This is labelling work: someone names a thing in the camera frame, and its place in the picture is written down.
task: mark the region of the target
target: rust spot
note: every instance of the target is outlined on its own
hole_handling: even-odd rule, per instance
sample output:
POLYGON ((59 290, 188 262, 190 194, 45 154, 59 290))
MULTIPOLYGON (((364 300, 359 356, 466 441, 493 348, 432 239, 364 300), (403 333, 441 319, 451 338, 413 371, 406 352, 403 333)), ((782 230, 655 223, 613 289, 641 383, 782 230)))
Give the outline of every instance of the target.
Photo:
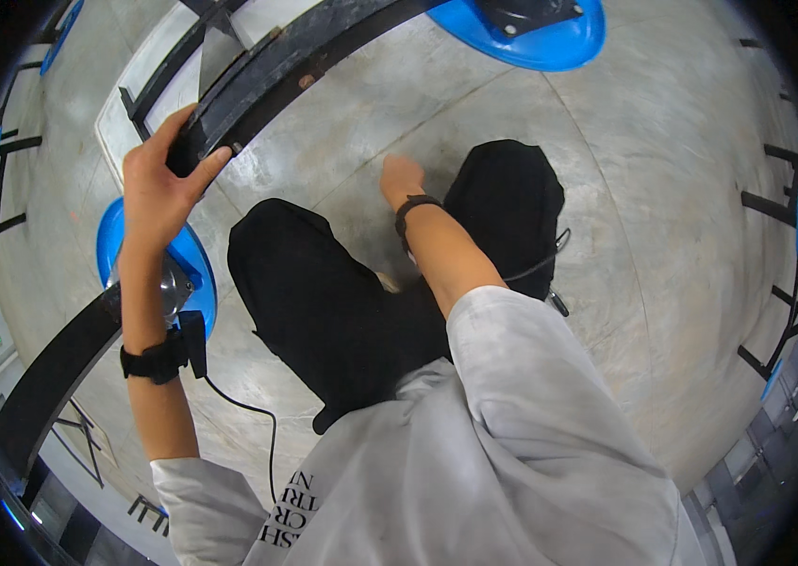
POLYGON ((316 79, 314 78, 313 75, 306 74, 305 76, 299 79, 299 88, 301 88, 304 91, 309 86, 313 85, 314 81, 316 81, 316 79))

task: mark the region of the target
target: white t-shirt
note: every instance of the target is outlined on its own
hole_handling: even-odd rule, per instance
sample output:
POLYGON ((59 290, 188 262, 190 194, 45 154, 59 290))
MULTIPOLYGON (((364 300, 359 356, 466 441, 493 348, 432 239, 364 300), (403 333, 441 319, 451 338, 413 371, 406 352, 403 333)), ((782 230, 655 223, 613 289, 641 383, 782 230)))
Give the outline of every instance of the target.
POLYGON ((340 418, 272 511, 233 470, 152 462, 183 566, 702 560, 678 490, 558 312, 481 287, 446 329, 455 367, 340 418))

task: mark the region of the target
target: black wrist strap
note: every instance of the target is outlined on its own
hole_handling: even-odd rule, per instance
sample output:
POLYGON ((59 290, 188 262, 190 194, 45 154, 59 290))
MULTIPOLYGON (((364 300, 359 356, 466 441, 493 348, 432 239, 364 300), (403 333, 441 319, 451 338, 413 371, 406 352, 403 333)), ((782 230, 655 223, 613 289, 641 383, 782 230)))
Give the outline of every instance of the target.
POLYGON ((188 350, 185 347, 182 333, 173 327, 166 332, 163 343, 143 351, 140 356, 133 356, 119 349, 119 362, 122 373, 151 379, 155 385, 164 385, 179 375, 179 368, 188 365, 188 350))
POLYGON ((408 241, 405 239, 405 215, 408 214, 408 211, 419 205, 437 205, 443 208, 443 204, 430 195, 409 195, 407 198, 408 200, 396 211, 395 224, 396 233, 399 234, 399 239, 402 240, 402 249, 406 254, 409 252, 408 241))

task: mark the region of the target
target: finger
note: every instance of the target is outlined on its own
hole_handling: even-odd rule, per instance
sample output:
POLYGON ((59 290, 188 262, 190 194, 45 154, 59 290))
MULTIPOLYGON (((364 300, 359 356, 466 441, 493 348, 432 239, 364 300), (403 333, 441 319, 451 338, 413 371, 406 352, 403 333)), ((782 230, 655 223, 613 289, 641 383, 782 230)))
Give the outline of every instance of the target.
POLYGON ((191 113, 194 112, 197 106, 198 103, 195 102, 184 108, 179 108, 177 111, 167 116, 164 123, 160 124, 160 128, 157 128, 154 135, 151 136, 151 139, 144 142, 144 145, 153 150, 166 152, 170 145, 172 145, 173 140, 175 140, 176 135, 179 134, 179 130, 185 125, 185 122, 188 121, 189 116, 191 116, 191 113))
POLYGON ((191 195, 195 198, 200 197, 203 190, 211 184, 213 177, 220 174, 232 156, 233 151, 223 146, 204 158, 191 175, 185 178, 191 195))

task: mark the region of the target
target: person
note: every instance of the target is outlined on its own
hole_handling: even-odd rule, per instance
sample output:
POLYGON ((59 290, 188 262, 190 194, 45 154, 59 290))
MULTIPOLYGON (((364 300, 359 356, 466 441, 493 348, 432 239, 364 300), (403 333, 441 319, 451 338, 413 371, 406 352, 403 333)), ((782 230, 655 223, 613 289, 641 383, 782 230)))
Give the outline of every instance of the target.
MULTIPOLYGON (((123 164, 133 356, 166 337, 163 251, 232 154, 187 178, 166 168, 191 108, 123 164)), ((384 158, 393 211, 423 181, 410 159, 384 158)), ((200 458, 179 379, 128 379, 181 563, 676 563, 679 491, 544 302, 553 263, 504 281, 552 255, 563 200, 540 148, 478 146, 441 206, 406 208, 422 278, 398 293, 323 217, 279 199, 250 210, 231 232, 230 270, 257 334, 323 400, 323 436, 268 511, 241 474, 200 458)))

